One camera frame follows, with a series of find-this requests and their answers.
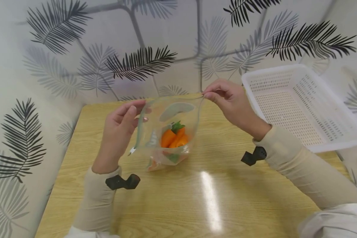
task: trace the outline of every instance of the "wooden table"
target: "wooden table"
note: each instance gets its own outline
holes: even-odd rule
[[[36,238],[68,232],[104,119],[122,103],[83,107]],[[264,161],[252,167],[240,161],[246,150],[254,150],[251,136],[209,101],[203,103],[197,136],[191,157],[165,170],[146,172],[147,157],[121,158],[123,178],[135,173],[141,182],[135,190],[117,191],[113,232],[122,238],[297,237],[299,222],[318,208]],[[348,177],[336,153],[320,156]]]

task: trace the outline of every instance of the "toy vegetable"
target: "toy vegetable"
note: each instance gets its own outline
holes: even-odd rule
[[[171,129],[166,130],[161,136],[161,147],[176,148],[188,143],[188,136],[185,134],[185,125],[180,121],[174,123]]]

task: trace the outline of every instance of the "white plastic basket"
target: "white plastic basket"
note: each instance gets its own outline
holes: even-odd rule
[[[305,65],[245,73],[242,83],[259,117],[291,131],[312,152],[357,145],[357,118]]]

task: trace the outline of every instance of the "forearm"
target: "forearm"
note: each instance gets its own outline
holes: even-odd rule
[[[357,188],[335,168],[307,150],[283,128],[274,126],[260,142],[271,168],[286,176],[321,209],[357,203]]]
[[[116,175],[121,175],[120,166],[114,172],[103,175],[96,174],[89,168],[84,181],[83,200],[73,227],[83,231],[109,231],[116,190],[108,188],[105,180]]]

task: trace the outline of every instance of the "plastic bag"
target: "plastic bag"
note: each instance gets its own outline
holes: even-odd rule
[[[189,156],[197,132],[203,99],[203,97],[158,98],[144,106],[139,118],[136,145],[131,153],[136,151],[149,157],[147,171],[159,170],[167,165],[177,165]],[[162,148],[163,133],[178,122],[185,127],[188,143],[176,148]]]

